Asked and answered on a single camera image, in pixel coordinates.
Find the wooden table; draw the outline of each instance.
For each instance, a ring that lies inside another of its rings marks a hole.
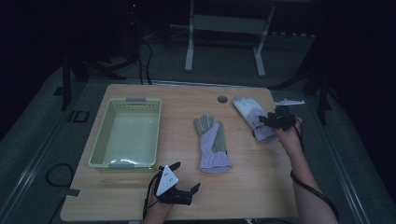
[[[218,102],[224,95],[228,102]],[[150,179],[156,173],[103,173],[88,164],[101,119],[110,98],[156,97],[163,101],[158,165],[181,161],[175,170],[177,188],[199,191],[191,205],[177,204],[169,220],[252,217],[296,217],[290,179],[290,161],[277,138],[257,143],[248,125],[234,108],[237,95],[255,98],[267,111],[275,105],[267,89],[197,86],[108,86],[92,126],[71,189],[79,197],[67,197],[61,218],[65,221],[141,220]],[[226,147],[233,168],[225,174],[198,170],[199,137],[193,120],[213,115],[224,124]]]

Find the metal stand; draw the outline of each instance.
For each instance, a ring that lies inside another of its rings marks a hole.
[[[261,36],[260,43],[257,45],[257,47],[253,48],[253,54],[256,60],[258,75],[259,77],[264,77],[265,70],[262,63],[262,47],[264,45],[265,37],[268,35],[268,29],[270,27],[274,12],[275,7],[271,7],[266,20],[199,15],[194,14],[194,0],[190,0],[189,45],[187,48],[186,65],[184,70],[186,72],[192,71],[192,60],[194,54],[194,30],[233,32]]]

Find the plastic basket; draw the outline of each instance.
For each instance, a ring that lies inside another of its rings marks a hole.
[[[103,172],[153,171],[161,107],[157,98],[110,99],[89,165]]]

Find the work glove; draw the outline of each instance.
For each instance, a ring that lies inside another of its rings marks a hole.
[[[259,116],[268,118],[268,114],[259,105],[259,103],[257,103],[257,101],[246,96],[236,96],[233,99],[233,105],[251,128],[253,135],[258,142],[275,134],[270,127],[265,126],[259,121]]]
[[[201,161],[199,169],[205,173],[224,173],[231,169],[228,158],[224,129],[221,121],[212,116],[203,115],[194,120],[195,130],[200,136]]]

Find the wire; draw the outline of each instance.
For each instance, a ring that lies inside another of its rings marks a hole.
[[[148,209],[149,209],[152,205],[154,205],[155,203],[158,202],[158,201],[157,201],[157,202],[153,203],[152,205],[149,205],[149,195],[150,195],[150,193],[151,193],[151,186],[152,186],[152,184],[154,183],[154,180],[157,179],[158,176],[159,176],[160,174],[161,174],[161,173],[156,174],[156,175],[155,175],[154,177],[152,177],[151,180],[149,181],[149,184],[148,184],[148,193],[147,193],[146,199],[145,199],[145,206],[143,207],[143,219],[145,219],[146,213],[147,213]]]
[[[294,122],[294,124],[293,124],[293,128],[294,128],[296,134],[298,135],[298,138],[299,138],[299,140],[300,140],[300,145],[301,145],[302,151],[304,152],[303,125],[301,125],[301,122],[300,122],[299,119],[295,118],[295,120],[296,120],[297,122],[300,123],[301,132],[298,131],[298,129],[297,129],[296,125],[295,125],[295,122]],[[300,180],[297,178],[297,176],[295,176],[295,174],[294,174],[293,171],[290,172],[290,176],[291,176],[291,179],[292,179],[294,182],[296,182],[298,185],[300,185],[302,188],[304,188],[304,189],[308,190],[309,192],[313,193],[314,195],[316,195],[317,197],[319,197],[321,200],[323,200],[323,202],[325,202],[327,205],[329,205],[330,208],[332,209],[332,212],[334,213],[335,217],[337,218],[337,221],[339,221],[338,210],[337,210],[337,208],[335,207],[334,203],[332,203],[332,201],[331,201],[329,198],[327,198],[324,194],[320,193],[320,192],[317,191],[316,189],[314,189],[314,188],[312,188],[312,187],[306,185],[306,184],[303,183],[302,181],[300,181]]]
[[[67,183],[59,184],[59,183],[55,183],[54,181],[52,181],[52,180],[50,179],[51,174],[54,172],[54,170],[55,170],[55,169],[58,169],[58,168],[60,168],[60,167],[66,167],[66,168],[69,170],[69,172],[70,172],[70,178],[69,178],[69,181],[68,181]],[[49,185],[51,185],[51,186],[53,186],[53,187],[57,187],[57,188],[67,187],[67,188],[69,189],[70,186],[71,186],[71,184],[72,184],[74,175],[75,175],[75,172],[74,172],[73,167],[72,167],[71,165],[69,165],[69,164],[67,164],[67,163],[59,163],[59,164],[56,164],[55,166],[53,166],[52,168],[50,168],[50,169],[47,171],[47,174],[46,174],[46,181],[47,181],[47,183],[48,183]],[[54,219],[55,216],[58,214],[59,210],[61,209],[62,205],[64,204],[65,199],[66,199],[65,197],[62,197],[61,201],[58,203],[58,206],[56,207],[55,212],[52,214],[52,217],[51,217],[50,220],[49,220],[49,224],[52,223],[53,219]]]
[[[139,77],[140,77],[140,84],[143,85],[143,71],[145,71],[145,72],[146,72],[146,79],[147,79],[147,81],[148,81],[148,84],[149,84],[149,85],[152,85],[151,78],[150,78],[150,76],[149,76],[149,63],[150,63],[150,61],[151,61],[152,48],[151,48],[146,42],[144,42],[144,41],[142,41],[142,45],[148,47],[148,49],[149,49],[149,56],[148,56],[148,61],[147,61],[146,65],[143,65],[143,64],[142,64],[142,58],[141,58],[140,53],[138,54],[138,57],[137,57],[137,59],[138,59],[138,61],[139,61]]]

